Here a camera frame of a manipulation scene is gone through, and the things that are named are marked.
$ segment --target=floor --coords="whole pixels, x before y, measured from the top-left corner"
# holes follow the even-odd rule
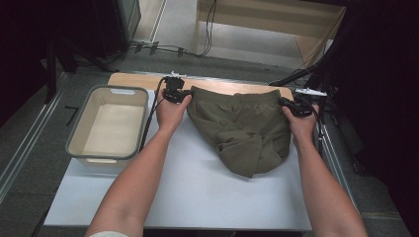
[[[202,49],[204,45],[204,25],[200,23],[200,42],[197,50]],[[160,33],[153,34],[152,29],[147,33],[149,35],[146,37],[142,34],[136,35],[134,40],[153,37],[161,44],[167,40],[159,39]],[[207,57],[190,55],[178,57],[175,53],[163,51],[149,55],[149,51],[145,49],[140,53],[132,51],[126,53],[110,66],[119,68],[122,72],[176,71],[191,76],[255,83],[268,83],[285,78],[302,66],[293,36],[269,32],[256,33],[248,29],[229,28],[223,25],[214,25],[212,36],[212,48]],[[251,47],[252,50],[247,46],[249,44],[255,45]],[[82,60],[80,59],[80,64],[85,66],[80,67],[76,74],[60,74],[59,97],[52,104],[49,106],[43,104],[45,88],[42,88],[4,126],[0,127],[2,171],[17,158],[21,159],[21,165],[16,168],[19,172],[12,177],[14,182],[10,187],[6,187],[7,194],[0,197],[0,236],[31,236],[53,200],[71,158],[66,154],[64,144],[71,130],[71,125],[67,123],[73,111],[66,107],[79,106],[91,87],[107,83],[111,75],[94,66],[86,65],[88,62]],[[295,89],[303,82],[302,78],[287,86]],[[47,110],[51,110],[51,113],[39,121],[37,119],[39,114],[46,114]],[[354,172],[352,155],[339,128],[335,126],[331,117],[326,119],[340,167],[369,234],[384,237],[410,236],[387,194],[386,187],[375,177],[362,176]],[[37,122],[41,129],[33,130],[34,122]],[[27,149],[20,151],[21,145]],[[85,230],[84,227],[44,226],[38,236],[82,236]],[[147,230],[146,233],[148,236],[162,234],[153,230]],[[226,237],[231,234],[232,231],[201,230],[195,233],[195,236]],[[304,236],[311,236],[311,233],[305,233]]]

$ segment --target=wire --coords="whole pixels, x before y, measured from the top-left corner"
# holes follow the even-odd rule
[[[155,50],[161,50],[161,51],[169,51],[169,52],[178,52],[178,50],[161,48],[161,47],[174,47],[174,48],[178,48],[178,49],[179,48],[182,48],[184,50],[184,53],[185,54],[188,54],[188,55],[191,55],[191,56],[196,56],[196,57],[206,56],[210,52],[210,49],[212,47],[212,25],[213,25],[213,19],[214,19],[214,16],[215,16],[215,8],[216,8],[216,0],[214,0],[212,2],[212,5],[211,5],[211,7],[209,9],[209,13],[207,15],[207,22],[206,22],[206,26],[207,26],[207,28],[206,28],[206,31],[207,31],[207,34],[206,34],[206,42],[204,44],[204,52],[202,52],[200,54],[194,53],[194,52],[192,52],[190,50],[187,50],[187,49],[182,48],[182,47],[177,46],[177,45],[170,45],[170,44],[167,44],[167,45],[152,45],[152,44],[149,44],[149,45],[147,45],[147,44],[145,44],[145,42],[140,42],[137,45],[143,44],[143,47],[142,48],[149,48],[149,49],[155,49]]]
[[[326,38],[327,39],[329,39],[329,37],[331,36],[331,34],[332,34],[332,31],[333,31],[333,29],[335,29],[335,27],[336,27],[336,25],[339,23],[339,21],[342,19],[342,17],[344,16],[344,11],[342,11],[341,12],[341,14],[339,15],[339,17],[336,19],[336,21],[334,21],[333,22],[333,24],[332,24],[332,26],[329,28],[329,31],[327,32],[327,35],[326,35]],[[305,67],[305,63],[309,60],[309,59],[311,59],[313,56],[314,56],[314,54],[315,54],[315,52],[317,51],[317,50],[319,50],[321,47],[323,47],[323,52],[322,52],[322,56],[320,57],[320,59],[319,59],[319,61],[321,61],[321,60],[323,60],[324,59],[324,55],[325,55],[325,51],[326,51],[326,47],[327,47],[327,45],[328,45],[328,42],[326,42],[326,43],[321,43],[308,57],[307,57],[307,60],[306,61],[304,61],[303,63],[302,63],[302,65],[300,66],[300,67],[298,67],[297,69],[295,69],[288,77],[290,77],[290,76],[292,76],[292,75],[294,75],[297,71],[299,71],[299,70],[305,70],[310,76],[318,76],[318,75],[316,75],[316,74],[314,74],[314,73],[312,73],[312,72],[310,72],[310,71],[308,71],[307,70],[307,68]]]
[[[152,104],[151,109],[150,109],[150,115],[148,116],[147,123],[145,124],[145,127],[144,127],[144,132],[142,134],[142,139],[141,139],[141,144],[139,146],[139,151],[141,151],[142,148],[144,147],[145,139],[147,138],[147,133],[148,133],[148,129],[150,128],[150,124],[151,124],[151,120],[153,118],[153,114],[156,111],[157,107],[160,105],[160,103],[164,100],[163,99],[163,100],[159,101],[158,104],[157,104],[157,106],[156,106],[157,95],[160,92],[161,83],[163,83],[163,81],[165,81],[165,80],[166,80],[165,77],[163,77],[162,79],[160,79],[160,81],[158,83],[158,86],[157,86],[157,90],[154,93],[153,104]]]

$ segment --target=gray floor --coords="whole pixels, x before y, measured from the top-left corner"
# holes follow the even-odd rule
[[[176,71],[191,76],[225,78],[267,83],[289,75],[293,70],[285,67],[220,59],[196,58],[185,55],[157,52],[148,55],[128,53],[115,63],[114,68],[124,72],[146,71],[170,73]],[[54,192],[60,184],[70,157],[64,144],[71,125],[67,126],[72,111],[65,106],[79,107],[89,89],[97,84],[106,84],[111,73],[96,67],[80,67],[75,75],[64,76],[68,82],[49,121],[35,143],[28,159],[0,205],[0,236],[31,236],[42,215],[50,206]],[[41,110],[45,89],[34,95],[4,126],[0,128],[1,164],[4,167],[13,156]],[[339,129],[329,122],[330,133],[342,163],[345,176],[355,202],[365,220],[371,236],[409,236],[397,214],[386,187],[374,177],[360,176],[352,169],[351,155],[346,148]],[[60,228],[45,226],[40,236],[81,236],[85,228]],[[227,231],[200,231],[199,236],[229,236]]]

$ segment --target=fabric fold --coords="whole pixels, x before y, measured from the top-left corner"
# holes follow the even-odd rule
[[[188,116],[231,172],[252,178],[288,156],[291,131],[278,105],[279,91],[229,96],[192,90]]]

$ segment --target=wooden panel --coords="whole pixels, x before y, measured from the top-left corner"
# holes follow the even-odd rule
[[[327,42],[334,39],[345,15],[345,11],[346,8],[341,8],[337,12],[336,19],[330,22],[330,26],[322,33],[321,37],[295,36],[296,44],[298,45],[305,67],[313,65],[317,58],[319,58],[320,53],[323,52]]]
[[[141,87],[148,90],[157,89],[158,82],[161,76],[149,74],[127,74],[114,73],[112,74],[108,84],[130,87]],[[236,93],[250,94],[250,93],[266,93],[274,90],[279,90],[283,97],[292,99],[293,94],[289,88],[285,87],[271,87],[266,85],[256,85],[248,83],[226,82],[216,79],[191,79],[182,78],[185,81],[184,89],[191,89],[194,85],[209,91],[220,94],[234,95]]]
[[[213,0],[200,1],[206,21]],[[340,6],[297,0],[218,0],[214,22],[237,27],[323,38],[339,17]]]

